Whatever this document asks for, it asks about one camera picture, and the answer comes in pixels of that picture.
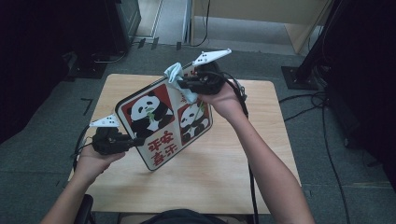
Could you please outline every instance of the light blue cloth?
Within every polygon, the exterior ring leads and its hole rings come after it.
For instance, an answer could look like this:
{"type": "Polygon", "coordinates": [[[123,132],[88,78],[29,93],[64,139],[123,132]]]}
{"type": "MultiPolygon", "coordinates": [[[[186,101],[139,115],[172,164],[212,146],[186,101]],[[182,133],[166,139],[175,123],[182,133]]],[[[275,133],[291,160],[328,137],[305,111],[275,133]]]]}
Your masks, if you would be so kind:
{"type": "Polygon", "coordinates": [[[186,98],[188,104],[193,104],[197,101],[198,94],[189,89],[181,89],[178,85],[178,80],[183,80],[183,68],[180,63],[175,63],[165,70],[165,76],[169,79],[169,84],[178,89],[186,98]]]}

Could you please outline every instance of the black base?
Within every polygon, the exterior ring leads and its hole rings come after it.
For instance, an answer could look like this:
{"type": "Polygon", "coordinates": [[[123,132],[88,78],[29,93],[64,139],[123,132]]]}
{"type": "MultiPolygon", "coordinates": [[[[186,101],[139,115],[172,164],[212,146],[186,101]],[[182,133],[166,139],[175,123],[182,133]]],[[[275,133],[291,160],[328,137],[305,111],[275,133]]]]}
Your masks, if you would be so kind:
{"type": "Polygon", "coordinates": [[[315,78],[310,75],[307,80],[298,80],[295,76],[298,67],[281,66],[283,77],[285,78],[286,85],[289,89],[294,90],[318,90],[315,78]]]}
{"type": "Polygon", "coordinates": [[[107,63],[92,63],[90,66],[81,67],[75,62],[65,81],[74,81],[77,77],[101,79],[106,67],[107,63]]]}

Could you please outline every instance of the panda picture board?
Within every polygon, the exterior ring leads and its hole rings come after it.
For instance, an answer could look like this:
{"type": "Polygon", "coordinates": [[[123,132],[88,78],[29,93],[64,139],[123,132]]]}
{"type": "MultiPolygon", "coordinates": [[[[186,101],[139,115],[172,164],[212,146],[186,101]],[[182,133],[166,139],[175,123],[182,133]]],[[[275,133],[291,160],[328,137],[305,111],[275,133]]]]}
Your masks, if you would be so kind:
{"type": "Polygon", "coordinates": [[[212,126],[210,105],[197,100],[189,105],[179,90],[163,77],[119,101],[116,114],[133,138],[150,171],[157,170],[212,126]]]}

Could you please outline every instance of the gray carpet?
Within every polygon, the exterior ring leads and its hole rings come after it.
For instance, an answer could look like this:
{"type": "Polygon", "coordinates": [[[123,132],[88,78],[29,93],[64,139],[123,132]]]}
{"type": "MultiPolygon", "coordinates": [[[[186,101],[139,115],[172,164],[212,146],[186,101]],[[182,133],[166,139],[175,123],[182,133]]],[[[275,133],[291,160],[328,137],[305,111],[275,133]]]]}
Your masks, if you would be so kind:
{"type": "MultiPolygon", "coordinates": [[[[78,136],[90,121],[109,74],[161,75],[169,65],[188,63],[202,50],[173,46],[133,46],[126,57],[107,66],[102,79],[78,78],[62,82],[36,111],[27,127],[0,146],[0,223],[37,223],[62,191],[69,176],[70,155],[78,136]],[[93,104],[84,115],[88,102],[93,104]]],[[[288,90],[280,66],[299,66],[303,57],[234,51],[218,60],[237,78],[270,80],[278,99],[314,91],[288,90]]],[[[281,105],[284,118],[311,107],[309,98],[281,105]]],[[[343,145],[343,135],[330,108],[325,108],[327,139],[335,170],[345,193],[350,223],[395,223],[396,195],[381,166],[361,149],[343,145]]],[[[322,110],[315,109],[286,122],[304,193],[317,223],[347,223],[343,197],[330,163],[322,125],[322,110]]],[[[117,223],[117,214],[98,213],[98,223],[117,223]]],[[[261,216],[261,223],[274,223],[261,216]]]]}

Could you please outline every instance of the panda illustration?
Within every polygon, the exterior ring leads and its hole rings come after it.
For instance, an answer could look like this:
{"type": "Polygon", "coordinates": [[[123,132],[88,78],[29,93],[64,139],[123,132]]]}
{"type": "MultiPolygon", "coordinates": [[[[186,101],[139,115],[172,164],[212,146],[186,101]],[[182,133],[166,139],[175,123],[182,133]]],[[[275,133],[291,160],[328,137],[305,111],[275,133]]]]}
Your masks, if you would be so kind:
{"type": "Polygon", "coordinates": [[[173,111],[153,91],[138,99],[127,113],[131,115],[131,129],[138,138],[148,138],[174,118],[173,111]]]}
{"type": "Polygon", "coordinates": [[[202,103],[188,106],[181,115],[181,140],[186,143],[197,136],[209,125],[209,119],[204,114],[202,103]]]}

